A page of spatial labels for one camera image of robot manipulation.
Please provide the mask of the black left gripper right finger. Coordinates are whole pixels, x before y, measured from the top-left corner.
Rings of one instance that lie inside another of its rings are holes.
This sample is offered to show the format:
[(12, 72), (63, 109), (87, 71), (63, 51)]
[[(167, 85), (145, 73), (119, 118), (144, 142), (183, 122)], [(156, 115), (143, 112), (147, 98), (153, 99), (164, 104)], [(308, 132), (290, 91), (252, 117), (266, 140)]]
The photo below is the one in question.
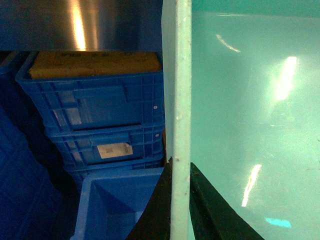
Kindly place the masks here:
[(262, 240), (220, 195), (205, 175), (190, 164), (189, 211), (196, 240)]

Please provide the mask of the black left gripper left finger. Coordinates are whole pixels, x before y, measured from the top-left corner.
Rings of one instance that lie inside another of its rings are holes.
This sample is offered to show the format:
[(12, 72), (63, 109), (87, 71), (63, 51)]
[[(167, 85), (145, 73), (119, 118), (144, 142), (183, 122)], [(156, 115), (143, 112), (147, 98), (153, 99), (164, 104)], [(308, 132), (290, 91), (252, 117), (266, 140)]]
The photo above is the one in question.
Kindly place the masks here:
[(128, 240), (169, 240), (171, 233), (172, 168), (170, 158)]

